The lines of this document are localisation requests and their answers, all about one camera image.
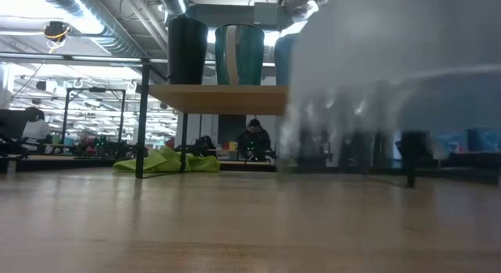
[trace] ventilation duct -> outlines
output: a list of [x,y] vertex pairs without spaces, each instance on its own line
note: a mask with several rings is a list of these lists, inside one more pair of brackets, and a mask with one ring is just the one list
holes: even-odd
[[188,0],[160,0],[167,10],[169,16],[179,16],[188,10]]
[[86,34],[102,35],[92,40],[113,56],[143,57],[146,53],[99,0],[45,0],[66,11],[71,25]]

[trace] wooden shelf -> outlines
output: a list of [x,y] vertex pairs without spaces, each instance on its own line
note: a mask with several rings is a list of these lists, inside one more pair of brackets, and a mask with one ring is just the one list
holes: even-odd
[[182,113],[281,116],[286,86],[173,85],[150,86],[150,95]]

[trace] computer monitor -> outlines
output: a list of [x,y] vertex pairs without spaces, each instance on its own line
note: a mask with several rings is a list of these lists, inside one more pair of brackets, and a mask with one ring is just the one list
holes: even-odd
[[21,110],[0,110],[0,135],[21,139],[28,122],[28,114]]

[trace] dark green vase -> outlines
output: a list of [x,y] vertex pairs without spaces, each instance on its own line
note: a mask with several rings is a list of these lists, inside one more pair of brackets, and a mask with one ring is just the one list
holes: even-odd
[[265,33],[252,26],[230,24],[216,30],[218,84],[261,85]]

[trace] person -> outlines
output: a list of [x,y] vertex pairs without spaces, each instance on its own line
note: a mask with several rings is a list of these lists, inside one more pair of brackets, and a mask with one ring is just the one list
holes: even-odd
[[44,112],[35,107],[29,107],[25,111],[28,114],[28,122],[24,127],[23,138],[45,140],[50,135],[50,128],[45,122]]
[[269,134],[257,119],[249,122],[247,129],[238,136],[237,142],[239,153],[247,160],[265,160],[265,151],[272,149]]

